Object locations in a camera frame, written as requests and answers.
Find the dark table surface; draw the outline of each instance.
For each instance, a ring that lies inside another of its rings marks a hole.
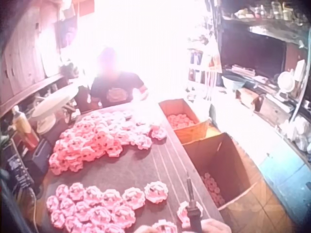
[[[157,103],[141,102],[124,104],[106,109],[101,112],[133,110],[135,116],[146,115],[148,118],[157,119],[168,132],[163,141],[153,140],[150,150],[138,150],[136,147],[126,146],[119,158],[103,156],[93,162],[85,162],[84,168],[79,172],[65,172],[60,176],[51,176],[45,181],[43,197],[40,202],[55,194],[58,185],[64,183],[71,185],[81,182],[85,187],[95,185],[101,191],[116,189],[121,194],[125,189],[137,187],[144,190],[147,183],[154,181],[164,182],[169,195],[167,201],[161,204],[146,205],[136,210],[136,223],[127,232],[133,232],[140,225],[153,225],[160,219],[174,222],[179,231],[181,224],[176,215],[180,203],[188,200],[186,184],[186,171],[193,183],[195,199],[203,206],[203,218],[214,218],[223,221],[217,207],[207,192],[199,174],[179,142],[173,129],[170,127],[163,112]],[[43,232],[58,232],[50,223],[45,206],[37,212],[41,216],[40,226]]]

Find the box on shelf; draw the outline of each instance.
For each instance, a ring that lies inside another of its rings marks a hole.
[[[190,102],[185,99],[174,99],[165,100],[160,102],[159,105],[166,117],[170,115],[186,114],[187,117],[193,121],[194,125],[192,126],[174,129],[175,134],[182,144],[205,138],[209,118],[206,117],[205,119],[199,119],[191,107]]]
[[[200,176],[207,172],[225,203],[238,199],[260,179],[251,158],[226,133],[183,145]]]

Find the blue bowl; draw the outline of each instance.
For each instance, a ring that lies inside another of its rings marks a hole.
[[[228,90],[236,91],[238,89],[241,89],[245,83],[246,80],[234,75],[223,75],[222,76],[224,86]]]

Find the hand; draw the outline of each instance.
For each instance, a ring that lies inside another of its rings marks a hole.
[[[149,226],[140,226],[134,233],[158,233],[158,231]]]
[[[201,225],[203,233],[232,233],[229,226],[212,218],[202,220]]]

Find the orange bottle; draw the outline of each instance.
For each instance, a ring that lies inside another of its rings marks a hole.
[[[14,106],[13,112],[13,125],[16,128],[17,133],[20,135],[25,146],[29,150],[33,150],[39,143],[39,138],[32,129],[26,115],[19,111],[18,106]]]

